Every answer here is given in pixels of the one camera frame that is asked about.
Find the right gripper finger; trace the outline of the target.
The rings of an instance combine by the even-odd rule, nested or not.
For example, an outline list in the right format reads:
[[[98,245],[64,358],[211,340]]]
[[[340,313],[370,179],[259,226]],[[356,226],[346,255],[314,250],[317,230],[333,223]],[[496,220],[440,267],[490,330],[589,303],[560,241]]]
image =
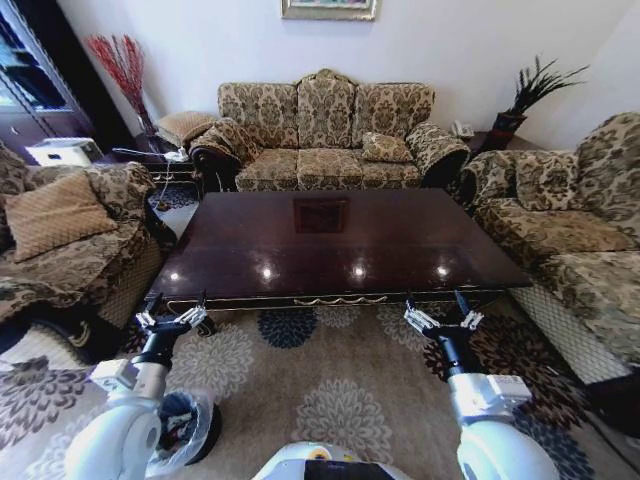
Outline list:
[[[427,332],[434,328],[434,319],[416,307],[416,302],[411,293],[407,294],[403,317],[417,332]]]
[[[480,322],[484,319],[484,314],[472,310],[465,297],[458,290],[454,291],[454,295],[457,305],[463,315],[463,319],[459,323],[459,327],[466,330],[475,331]]]

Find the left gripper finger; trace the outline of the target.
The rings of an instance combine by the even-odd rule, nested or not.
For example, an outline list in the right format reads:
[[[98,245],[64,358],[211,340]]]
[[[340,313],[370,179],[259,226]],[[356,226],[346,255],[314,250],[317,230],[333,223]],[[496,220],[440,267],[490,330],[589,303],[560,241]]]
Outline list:
[[[197,327],[207,317],[206,303],[206,291],[203,290],[196,305],[178,317],[178,323],[187,325],[189,328]]]
[[[135,314],[135,318],[144,330],[156,330],[158,321],[154,317],[154,313],[161,304],[163,298],[162,293],[157,293],[145,300],[144,306],[140,312]]]

